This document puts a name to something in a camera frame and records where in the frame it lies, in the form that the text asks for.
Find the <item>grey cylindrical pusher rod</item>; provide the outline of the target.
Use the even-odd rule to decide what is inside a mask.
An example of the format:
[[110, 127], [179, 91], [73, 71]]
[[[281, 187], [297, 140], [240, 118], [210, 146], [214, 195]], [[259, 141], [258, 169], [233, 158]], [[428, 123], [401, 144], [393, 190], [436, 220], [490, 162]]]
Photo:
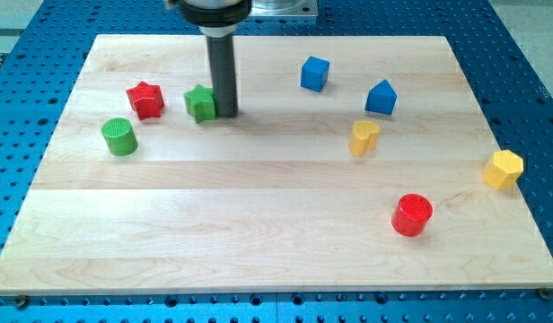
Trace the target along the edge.
[[216, 114], [233, 118], [238, 114], [233, 35], [206, 37], [206, 44]]

